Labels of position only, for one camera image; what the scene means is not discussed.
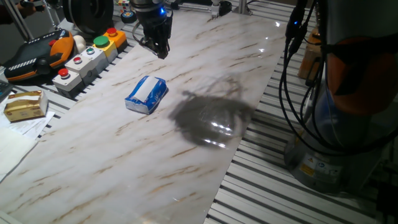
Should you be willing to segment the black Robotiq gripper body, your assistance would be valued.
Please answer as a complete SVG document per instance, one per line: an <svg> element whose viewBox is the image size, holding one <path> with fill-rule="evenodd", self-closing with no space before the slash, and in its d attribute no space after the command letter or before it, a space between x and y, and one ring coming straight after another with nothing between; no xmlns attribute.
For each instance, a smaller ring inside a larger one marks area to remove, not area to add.
<svg viewBox="0 0 398 224"><path fill-rule="evenodd" d="M171 36L173 10L158 7L147 12L136 12L144 31L144 42L168 45Z"/></svg>

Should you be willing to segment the bare person hand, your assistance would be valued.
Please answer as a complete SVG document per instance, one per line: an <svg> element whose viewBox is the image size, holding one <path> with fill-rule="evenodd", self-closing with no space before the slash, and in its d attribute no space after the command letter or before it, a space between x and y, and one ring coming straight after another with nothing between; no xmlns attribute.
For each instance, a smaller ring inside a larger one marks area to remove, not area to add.
<svg viewBox="0 0 398 224"><path fill-rule="evenodd" d="M26 6L22 6L21 3L18 3L18 4L16 4L16 7L17 7L18 11L20 12L21 16L24 18L31 16L35 12L37 12L35 6L29 5L29 4Z"/></svg>

